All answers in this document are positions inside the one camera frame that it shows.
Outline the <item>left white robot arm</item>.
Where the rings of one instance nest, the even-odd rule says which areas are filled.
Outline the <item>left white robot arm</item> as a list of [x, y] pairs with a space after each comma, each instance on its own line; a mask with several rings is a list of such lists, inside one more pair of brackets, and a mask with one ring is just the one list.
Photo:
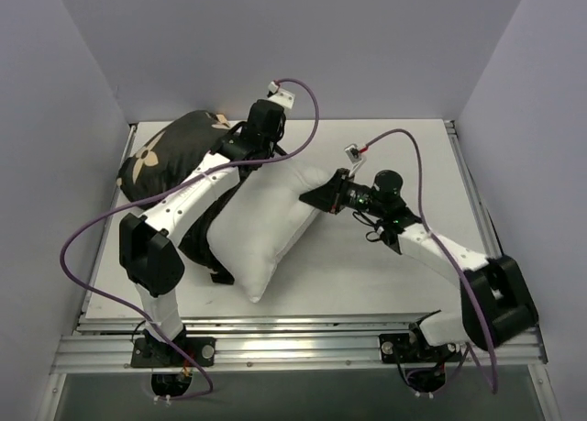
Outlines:
[[184, 180], [183, 189], [164, 197], [141, 216], [126, 215], [119, 224], [119, 261], [135, 284], [152, 355], [164, 365], [185, 352], [175, 288], [184, 274], [178, 246], [188, 229], [261, 164], [275, 156], [294, 97], [281, 91], [255, 102], [239, 133], [231, 131], [208, 151]]

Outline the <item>black floral pillowcase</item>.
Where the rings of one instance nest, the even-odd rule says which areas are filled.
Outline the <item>black floral pillowcase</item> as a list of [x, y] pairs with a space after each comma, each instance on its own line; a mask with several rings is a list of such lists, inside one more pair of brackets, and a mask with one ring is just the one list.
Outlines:
[[[230, 130], [222, 114], [196, 110], [164, 127], [121, 165], [116, 184], [127, 200], [136, 202], [182, 183], [219, 138]], [[234, 277], [212, 253], [207, 232], [238, 188], [217, 197], [187, 230], [179, 250], [211, 271], [213, 283], [232, 285]]]

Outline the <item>white pillow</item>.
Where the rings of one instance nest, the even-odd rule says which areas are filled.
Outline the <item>white pillow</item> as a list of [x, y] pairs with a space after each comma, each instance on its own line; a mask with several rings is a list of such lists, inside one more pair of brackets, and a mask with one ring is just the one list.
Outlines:
[[319, 211], [299, 200], [332, 174], [297, 159], [253, 172], [212, 221], [210, 251], [252, 303], [265, 293], [279, 262]]

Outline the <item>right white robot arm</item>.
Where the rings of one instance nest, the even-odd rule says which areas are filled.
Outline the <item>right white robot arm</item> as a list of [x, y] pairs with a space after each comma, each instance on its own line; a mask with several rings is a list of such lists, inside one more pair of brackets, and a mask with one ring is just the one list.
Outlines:
[[437, 310], [411, 325], [410, 353], [425, 360], [440, 346], [471, 343], [497, 348], [537, 325], [537, 307], [516, 260], [492, 258], [426, 229], [401, 196], [399, 173], [378, 172], [371, 186], [355, 183], [339, 169], [325, 184], [301, 194], [301, 202], [336, 215], [349, 208], [363, 218], [377, 241], [441, 275], [460, 293], [454, 313]]

